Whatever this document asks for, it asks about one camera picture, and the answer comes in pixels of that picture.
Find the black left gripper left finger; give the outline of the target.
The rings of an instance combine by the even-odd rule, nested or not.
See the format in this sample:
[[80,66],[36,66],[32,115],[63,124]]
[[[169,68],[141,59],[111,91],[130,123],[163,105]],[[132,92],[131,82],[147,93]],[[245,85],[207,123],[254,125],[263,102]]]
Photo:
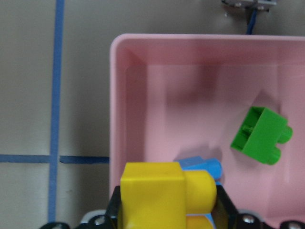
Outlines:
[[122,219],[122,200],[121,200],[121,187],[116,186],[113,190],[112,196],[110,198],[108,207],[106,209],[106,224],[107,229],[122,229],[123,219]]

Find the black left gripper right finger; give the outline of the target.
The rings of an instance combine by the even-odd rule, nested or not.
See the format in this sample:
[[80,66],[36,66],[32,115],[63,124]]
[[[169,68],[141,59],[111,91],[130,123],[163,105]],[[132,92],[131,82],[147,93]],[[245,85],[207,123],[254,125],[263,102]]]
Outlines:
[[235,229],[238,210],[222,185],[216,185],[216,202],[211,212],[217,229]]

